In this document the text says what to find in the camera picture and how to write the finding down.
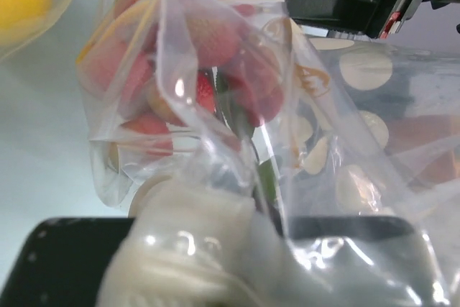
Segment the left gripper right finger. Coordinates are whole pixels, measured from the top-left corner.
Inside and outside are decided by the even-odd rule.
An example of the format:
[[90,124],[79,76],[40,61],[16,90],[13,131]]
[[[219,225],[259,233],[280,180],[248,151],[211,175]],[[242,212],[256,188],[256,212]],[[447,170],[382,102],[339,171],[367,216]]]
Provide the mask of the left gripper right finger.
[[415,233],[414,227],[394,216],[302,216],[290,226],[294,241],[348,237],[379,242]]

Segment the polka dot strawberry bag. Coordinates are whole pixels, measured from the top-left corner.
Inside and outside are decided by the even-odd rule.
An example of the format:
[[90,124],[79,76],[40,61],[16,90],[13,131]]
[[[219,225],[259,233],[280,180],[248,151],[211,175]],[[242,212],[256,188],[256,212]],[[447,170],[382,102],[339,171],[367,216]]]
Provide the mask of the polka dot strawberry bag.
[[[98,306],[457,306],[459,56],[311,37],[285,0],[99,0],[76,60]],[[302,216],[394,216],[379,242]]]

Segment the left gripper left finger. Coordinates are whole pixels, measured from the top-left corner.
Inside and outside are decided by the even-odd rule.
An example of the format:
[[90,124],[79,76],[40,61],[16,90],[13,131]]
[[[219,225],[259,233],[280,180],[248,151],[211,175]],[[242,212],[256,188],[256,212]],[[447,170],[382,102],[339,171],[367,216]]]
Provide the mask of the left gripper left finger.
[[94,306],[104,271],[133,222],[59,218],[39,223],[6,281],[6,304]]

